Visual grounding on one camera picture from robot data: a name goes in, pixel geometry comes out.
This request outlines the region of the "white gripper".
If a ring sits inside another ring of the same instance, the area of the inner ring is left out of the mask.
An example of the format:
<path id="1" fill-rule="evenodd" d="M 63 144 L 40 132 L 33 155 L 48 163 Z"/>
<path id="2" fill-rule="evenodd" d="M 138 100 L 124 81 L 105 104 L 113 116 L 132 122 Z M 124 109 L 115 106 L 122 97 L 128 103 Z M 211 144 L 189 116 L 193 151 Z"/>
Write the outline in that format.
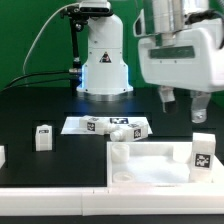
<path id="1" fill-rule="evenodd" d="M 196 124 L 206 121 L 211 99 L 207 92 L 224 90 L 224 47 L 217 47 L 218 34 L 207 28 L 184 30 L 176 34 L 175 45 L 168 47 L 157 47 L 149 37 L 139 40 L 143 79 L 163 85 L 158 93 L 164 113 L 177 110 L 173 87 L 195 90 L 190 92 L 191 120 Z"/>

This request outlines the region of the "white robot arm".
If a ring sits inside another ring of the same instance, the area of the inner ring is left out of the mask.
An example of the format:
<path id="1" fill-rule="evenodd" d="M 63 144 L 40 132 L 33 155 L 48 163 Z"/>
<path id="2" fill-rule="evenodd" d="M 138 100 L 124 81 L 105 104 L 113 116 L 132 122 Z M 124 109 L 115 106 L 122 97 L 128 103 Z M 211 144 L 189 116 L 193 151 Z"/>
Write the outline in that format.
<path id="1" fill-rule="evenodd" d="M 88 58 L 78 91 L 96 100 L 129 93 L 123 61 L 123 24 L 108 0 L 79 0 L 87 18 Z M 207 118 L 213 92 L 224 90 L 224 15 L 208 0 L 143 0 L 133 24 L 145 82 L 158 87 L 163 110 L 175 104 L 173 90 L 191 92 L 194 123 Z"/>

